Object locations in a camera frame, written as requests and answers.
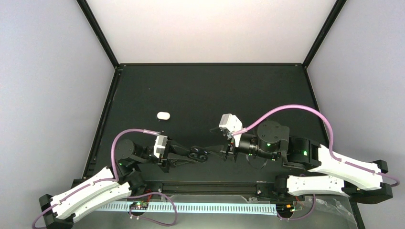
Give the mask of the white earbud charging case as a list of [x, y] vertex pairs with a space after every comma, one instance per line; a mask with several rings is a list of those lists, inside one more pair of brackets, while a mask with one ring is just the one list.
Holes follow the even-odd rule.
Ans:
[[166, 121], [166, 120], [169, 120], [169, 119], [170, 119], [171, 115], [170, 115], [170, 113], [168, 113], [168, 112], [158, 112], [157, 115], [156, 115], [156, 117], [157, 117], [157, 119], [159, 119], [159, 120], [164, 120], [164, 121]]

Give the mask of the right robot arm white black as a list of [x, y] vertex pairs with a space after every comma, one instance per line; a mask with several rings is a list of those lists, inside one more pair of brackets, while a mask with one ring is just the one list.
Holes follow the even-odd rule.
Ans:
[[204, 149], [225, 160], [239, 154], [281, 160], [283, 167], [317, 173], [317, 176], [277, 175], [272, 186], [273, 196], [279, 200], [286, 198], [321, 194], [350, 198], [356, 203], [377, 204], [393, 198], [392, 187], [383, 182], [388, 172], [383, 160], [361, 162], [346, 156], [330, 155], [327, 147], [307, 138], [290, 136], [289, 128], [275, 121], [263, 121], [255, 133], [230, 135], [239, 124], [220, 125], [229, 139], [224, 146], [211, 146]]

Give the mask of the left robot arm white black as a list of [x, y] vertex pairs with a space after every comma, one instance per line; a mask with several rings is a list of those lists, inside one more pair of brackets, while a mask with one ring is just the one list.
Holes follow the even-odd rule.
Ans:
[[40, 197], [41, 217], [46, 229], [71, 229], [89, 213], [120, 199], [137, 199], [130, 205], [129, 213], [145, 209], [153, 195], [170, 198], [147, 188], [140, 172], [140, 164], [157, 165], [163, 172], [175, 167], [178, 161], [202, 163], [208, 152], [200, 147], [185, 148], [166, 136], [158, 136], [153, 146], [141, 146], [129, 139], [113, 143], [112, 165], [104, 167], [92, 177], [70, 190], [51, 196]]

